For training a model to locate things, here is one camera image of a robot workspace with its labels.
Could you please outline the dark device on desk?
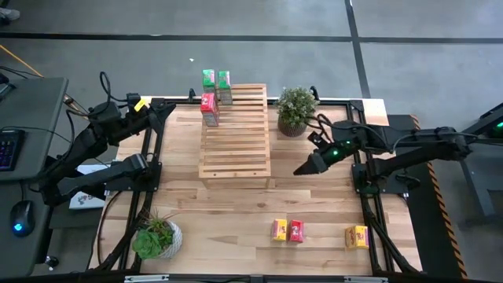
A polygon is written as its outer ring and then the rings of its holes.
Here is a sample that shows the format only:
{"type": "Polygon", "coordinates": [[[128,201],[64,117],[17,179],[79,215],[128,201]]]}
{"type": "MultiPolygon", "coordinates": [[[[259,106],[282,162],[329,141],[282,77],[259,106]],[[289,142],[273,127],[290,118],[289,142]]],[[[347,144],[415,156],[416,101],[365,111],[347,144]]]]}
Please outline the dark device on desk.
{"type": "Polygon", "coordinates": [[[16,87],[10,82],[9,78],[0,72],[0,102],[2,102],[8,92],[16,89],[16,87]]]}

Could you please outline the bushy plant in ribbed pot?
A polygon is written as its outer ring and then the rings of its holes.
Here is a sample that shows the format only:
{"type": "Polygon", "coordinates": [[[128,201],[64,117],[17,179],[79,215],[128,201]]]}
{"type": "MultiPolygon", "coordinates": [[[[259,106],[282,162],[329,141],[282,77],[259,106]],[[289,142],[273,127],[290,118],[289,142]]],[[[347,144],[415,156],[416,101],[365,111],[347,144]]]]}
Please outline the bushy plant in ribbed pot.
{"type": "Polygon", "coordinates": [[[319,100],[302,87],[284,88],[276,101],[278,130],[285,136],[294,138],[303,134],[319,100]]]}

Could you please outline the yellow cereal box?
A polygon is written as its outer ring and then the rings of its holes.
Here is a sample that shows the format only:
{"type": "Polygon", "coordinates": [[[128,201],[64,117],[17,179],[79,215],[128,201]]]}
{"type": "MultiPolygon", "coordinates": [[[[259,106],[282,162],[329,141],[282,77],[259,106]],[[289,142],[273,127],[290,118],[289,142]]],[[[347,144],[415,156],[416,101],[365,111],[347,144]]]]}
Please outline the yellow cereal box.
{"type": "Polygon", "coordinates": [[[272,224],[271,237],[273,241],[286,241],[288,222],[286,219],[275,219],[272,224]]]}
{"type": "Polygon", "coordinates": [[[345,229],[345,244],[349,249],[369,249],[369,233],[367,226],[351,226],[345,229]]]}

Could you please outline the wooden slatted shelf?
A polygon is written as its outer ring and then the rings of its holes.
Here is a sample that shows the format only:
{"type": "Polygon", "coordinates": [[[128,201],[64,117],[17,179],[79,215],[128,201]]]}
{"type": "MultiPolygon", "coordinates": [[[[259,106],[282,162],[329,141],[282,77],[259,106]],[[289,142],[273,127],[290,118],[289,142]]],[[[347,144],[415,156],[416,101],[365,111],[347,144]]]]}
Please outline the wooden slatted shelf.
{"type": "Polygon", "coordinates": [[[272,175],[266,85],[235,84],[217,127],[202,126],[199,178],[208,189],[268,189],[272,175]]]}

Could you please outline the black keyboard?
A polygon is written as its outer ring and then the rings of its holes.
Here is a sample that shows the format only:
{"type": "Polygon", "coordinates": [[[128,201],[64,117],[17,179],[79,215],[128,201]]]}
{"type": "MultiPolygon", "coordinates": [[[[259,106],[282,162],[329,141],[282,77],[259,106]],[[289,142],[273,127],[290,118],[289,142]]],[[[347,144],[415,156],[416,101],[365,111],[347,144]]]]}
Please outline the black keyboard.
{"type": "Polygon", "coordinates": [[[24,130],[0,131],[0,171],[13,171],[24,143],[24,130]]]}

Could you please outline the black mat with striped edge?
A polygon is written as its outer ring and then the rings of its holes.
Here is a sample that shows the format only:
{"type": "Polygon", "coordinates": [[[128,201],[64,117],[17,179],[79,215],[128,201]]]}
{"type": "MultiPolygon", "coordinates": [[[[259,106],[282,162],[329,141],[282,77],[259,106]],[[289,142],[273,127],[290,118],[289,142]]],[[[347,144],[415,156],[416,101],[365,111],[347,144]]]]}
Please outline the black mat with striped edge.
{"type": "Polygon", "coordinates": [[[432,277],[466,278],[467,271],[446,210],[432,163],[413,166],[408,173],[420,186],[404,200],[384,195],[388,233],[411,265],[432,277]]]}

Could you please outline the red cereal box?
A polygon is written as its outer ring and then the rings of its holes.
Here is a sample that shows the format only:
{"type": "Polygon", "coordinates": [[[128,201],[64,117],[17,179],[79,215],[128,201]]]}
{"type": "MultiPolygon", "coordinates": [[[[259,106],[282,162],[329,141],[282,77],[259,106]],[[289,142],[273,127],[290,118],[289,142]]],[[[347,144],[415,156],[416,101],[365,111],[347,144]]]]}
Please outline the red cereal box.
{"type": "Polygon", "coordinates": [[[201,95],[200,111],[208,127],[217,127],[219,124],[219,108],[217,97],[214,93],[201,95]]]}
{"type": "Polygon", "coordinates": [[[288,225],[288,241],[303,243],[304,241],[304,222],[291,220],[288,225]]]}

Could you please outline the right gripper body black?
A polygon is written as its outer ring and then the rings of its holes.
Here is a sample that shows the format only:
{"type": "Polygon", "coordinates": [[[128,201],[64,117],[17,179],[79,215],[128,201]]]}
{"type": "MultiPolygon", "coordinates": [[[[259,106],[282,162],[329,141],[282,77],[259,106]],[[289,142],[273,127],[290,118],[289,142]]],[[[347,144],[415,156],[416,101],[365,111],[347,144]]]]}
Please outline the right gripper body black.
{"type": "Polygon", "coordinates": [[[352,139],[325,141],[321,147],[321,158],[326,165],[333,165],[355,154],[359,149],[359,144],[352,139]]]}

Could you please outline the grey metal stand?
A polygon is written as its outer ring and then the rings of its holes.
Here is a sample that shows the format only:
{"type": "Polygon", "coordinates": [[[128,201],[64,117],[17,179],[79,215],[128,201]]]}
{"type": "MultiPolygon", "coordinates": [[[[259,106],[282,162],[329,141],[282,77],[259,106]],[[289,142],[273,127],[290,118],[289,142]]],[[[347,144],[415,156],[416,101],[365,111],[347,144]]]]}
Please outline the grey metal stand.
{"type": "Polygon", "coordinates": [[[503,140],[481,140],[471,145],[472,153],[460,162],[464,178],[475,201],[476,215],[459,224],[462,229],[477,226],[503,228],[491,194],[503,194],[503,140]]]}

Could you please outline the white printed box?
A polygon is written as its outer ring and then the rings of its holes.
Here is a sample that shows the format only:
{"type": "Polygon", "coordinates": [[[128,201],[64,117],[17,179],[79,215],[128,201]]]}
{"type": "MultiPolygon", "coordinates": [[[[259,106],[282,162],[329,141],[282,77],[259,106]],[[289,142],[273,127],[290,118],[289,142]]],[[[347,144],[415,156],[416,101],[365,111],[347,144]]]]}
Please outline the white printed box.
{"type": "MultiPolygon", "coordinates": [[[[79,165],[77,171],[84,175],[94,173],[95,171],[100,171],[109,167],[108,164],[89,164],[89,165],[79,165]]],[[[83,210],[83,209],[94,209],[103,208],[105,206],[105,199],[109,195],[109,191],[105,190],[103,193],[99,193],[98,197],[93,197],[90,194],[83,192],[78,192],[70,200],[69,209],[71,210],[83,210]]]]}

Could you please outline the black device with green light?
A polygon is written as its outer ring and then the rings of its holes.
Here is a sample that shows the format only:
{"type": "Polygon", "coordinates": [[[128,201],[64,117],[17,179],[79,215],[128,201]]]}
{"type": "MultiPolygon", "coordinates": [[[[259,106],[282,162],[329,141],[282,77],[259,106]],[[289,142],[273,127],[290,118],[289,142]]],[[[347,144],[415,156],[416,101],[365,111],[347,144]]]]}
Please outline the black device with green light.
{"type": "Polygon", "coordinates": [[[483,113],[479,118],[485,119],[488,116],[493,115],[495,112],[500,112],[501,116],[497,119],[497,122],[485,132],[485,135],[488,138],[503,138],[503,102],[483,113]]]}

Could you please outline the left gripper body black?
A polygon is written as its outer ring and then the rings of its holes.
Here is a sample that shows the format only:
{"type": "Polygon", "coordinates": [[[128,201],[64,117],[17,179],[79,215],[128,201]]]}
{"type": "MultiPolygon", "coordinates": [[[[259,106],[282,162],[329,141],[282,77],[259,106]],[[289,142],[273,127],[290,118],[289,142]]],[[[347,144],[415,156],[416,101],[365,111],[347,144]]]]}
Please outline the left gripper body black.
{"type": "Polygon", "coordinates": [[[149,103],[149,124],[157,134],[164,129],[159,110],[159,107],[163,105],[163,102],[163,98],[153,98],[149,103]]]}

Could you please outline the green cereal box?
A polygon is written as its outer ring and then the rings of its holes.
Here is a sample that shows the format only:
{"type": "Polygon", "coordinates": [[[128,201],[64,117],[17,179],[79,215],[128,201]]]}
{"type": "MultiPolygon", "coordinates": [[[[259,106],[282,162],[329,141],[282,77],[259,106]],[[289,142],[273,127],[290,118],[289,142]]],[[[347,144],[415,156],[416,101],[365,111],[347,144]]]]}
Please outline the green cereal box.
{"type": "Polygon", "coordinates": [[[229,71],[218,72],[218,95],[223,105],[231,105],[233,103],[229,71]]]}
{"type": "Polygon", "coordinates": [[[202,71],[202,87],[205,93],[215,92],[215,70],[214,69],[204,69],[202,71]]]}

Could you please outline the succulent plant in white pot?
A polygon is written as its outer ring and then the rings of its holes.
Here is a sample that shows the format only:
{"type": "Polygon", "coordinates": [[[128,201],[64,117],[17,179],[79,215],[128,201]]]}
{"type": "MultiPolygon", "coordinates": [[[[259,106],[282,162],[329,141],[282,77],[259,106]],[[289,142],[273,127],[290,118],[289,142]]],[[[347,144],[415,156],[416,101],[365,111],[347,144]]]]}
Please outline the succulent plant in white pot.
{"type": "Polygon", "coordinates": [[[140,221],[133,251],[142,260],[172,259],[182,248],[181,228],[171,218],[176,214],[159,216],[150,214],[140,221]]]}

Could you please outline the person's foot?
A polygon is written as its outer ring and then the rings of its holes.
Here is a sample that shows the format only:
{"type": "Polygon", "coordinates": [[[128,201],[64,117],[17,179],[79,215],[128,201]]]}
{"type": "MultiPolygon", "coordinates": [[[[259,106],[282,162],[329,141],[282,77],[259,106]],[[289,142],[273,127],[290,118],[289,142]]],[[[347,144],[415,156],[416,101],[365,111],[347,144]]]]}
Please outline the person's foot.
{"type": "Polygon", "coordinates": [[[0,24],[8,24],[20,18],[20,11],[0,7],[0,24]]]}

